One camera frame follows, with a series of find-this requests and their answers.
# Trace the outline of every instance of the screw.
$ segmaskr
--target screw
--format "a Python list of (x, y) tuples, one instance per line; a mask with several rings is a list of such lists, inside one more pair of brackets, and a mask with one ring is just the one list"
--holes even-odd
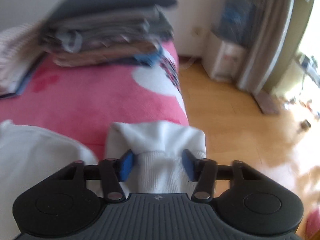
[(200, 191), (195, 193), (195, 198), (197, 199), (208, 199), (210, 198), (210, 194), (204, 191)]
[(119, 200), (122, 199), (122, 194), (120, 192), (111, 192), (108, 194), (108, 199)]

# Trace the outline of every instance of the pink bedspread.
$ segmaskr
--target pink bedspread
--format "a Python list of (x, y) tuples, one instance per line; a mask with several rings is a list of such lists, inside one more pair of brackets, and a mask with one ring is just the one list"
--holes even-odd
[[(166, 57), (178, 62), (174, 45)], [(80, 141), (103, 158), (112, 122), (188, 125), (182, 97), (159, 64), (62, 68), (47, 57), (25, 92), (0, 100), (0, 122), (35, 125)]]

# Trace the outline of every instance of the stack of folded clothes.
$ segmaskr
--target stack of folded clothes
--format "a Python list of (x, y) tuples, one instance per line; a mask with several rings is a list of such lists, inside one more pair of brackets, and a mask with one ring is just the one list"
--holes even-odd
[(22, 24), (0, 32), (0, 98), (20, 94), (43, 53), (38, 28)]
[(63, 67), (152, 66), (173, 37), (161, 11), (176, 0), (66, 0), (44, 24), (40, 43)]

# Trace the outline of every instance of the white garment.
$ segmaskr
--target white garment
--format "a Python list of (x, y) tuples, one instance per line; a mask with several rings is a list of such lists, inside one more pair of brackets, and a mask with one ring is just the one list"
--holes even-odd
[(93, 153), (75, 140), (39, 127), (0, 123), (0, 240), (20, 233), (12, 215), (14, 200), (76, 160), (97, 164)]
[(137, 193), (181, 193), (191, 196), (196, 182), (188, 179), (182, 165), (182, 151), (206, 156), (204, 132), (167, 121), (114, 123), (109, 130), (106, 157), (119, 159), (131, 149), (136, 155), (129, 179), (122, 183), (128, 196)]

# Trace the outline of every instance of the brown garment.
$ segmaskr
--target brown garment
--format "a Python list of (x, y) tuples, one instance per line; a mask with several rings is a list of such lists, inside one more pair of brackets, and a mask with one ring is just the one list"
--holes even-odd
[(151, 54), (159, 49), (159, 43), (153, 41), (137, 41), (114, 44), (109, 47), (83, 51), (79, 53), (61, 52), (54, 57), (54, 62), (63, 67), (97, 65), (100, 63), (132, 57), (134, 55)]

